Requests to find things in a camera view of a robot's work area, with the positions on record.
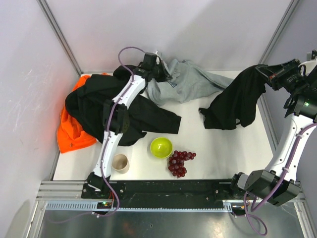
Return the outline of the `grey sweatshirt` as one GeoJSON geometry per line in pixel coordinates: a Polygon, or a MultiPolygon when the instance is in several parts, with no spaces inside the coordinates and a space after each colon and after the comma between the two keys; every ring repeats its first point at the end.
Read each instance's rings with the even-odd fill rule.
{"type": "Polygon", "coordinates": [[[186,103],[208,97],[227,88],[232,78],[207,72],[188,60],[173,59],[164,68],[172,78],[165,82],[152,80],[146,88],[147,97],[163,106],[168,102],[186,103]]]}

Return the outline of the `small black cloth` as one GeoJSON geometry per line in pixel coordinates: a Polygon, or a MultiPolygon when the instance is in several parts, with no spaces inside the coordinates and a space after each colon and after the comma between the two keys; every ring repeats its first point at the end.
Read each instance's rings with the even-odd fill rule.
{"type": "Polygon", "coordinates": [[[211,102],[199,108],[205,129],[234,130],[237,123],[247,127],[256,117],[259,97],[265,93],[265,79],[253,65],[241,73],[211,102]]]}

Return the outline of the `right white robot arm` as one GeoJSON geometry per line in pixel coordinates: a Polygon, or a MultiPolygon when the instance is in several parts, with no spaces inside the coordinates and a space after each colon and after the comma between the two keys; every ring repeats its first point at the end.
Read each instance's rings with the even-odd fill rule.
{"type": "Polygon", "coordinates": [[[289,98],[284,104],[285,125],[273,158],[263,170],[236,174],[232,185],[260,198],[251,205],[256,211],[266,202],[280,206],[295,198],[300,187],[295,185],[297,167],[311,133],[317,127],[317,60],[297,59],[278,65],[258,65],[257,73],[273,89],[284,88],[289,98]]]}

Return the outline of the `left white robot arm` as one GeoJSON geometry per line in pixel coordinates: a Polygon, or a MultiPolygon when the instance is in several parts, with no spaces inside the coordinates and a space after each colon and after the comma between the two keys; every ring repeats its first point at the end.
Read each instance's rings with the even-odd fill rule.
{"type": "Polygon", "coordinates": [[[96,166],[87,178],[88,186],[97,192],[110,190],[107,183],[111,176],[112,162],[119,141],[129,127],[128,109],[133,100],[144,92],[152,79],[158,82],[171,79],[171,75],[166,70],[166,64],[157,52],[145,53],[143,61],[134,70],[127,66],[124,68],[131,73],[131,76],[118,95],[104,103],[105,130],[102,148],[96,166]]]}

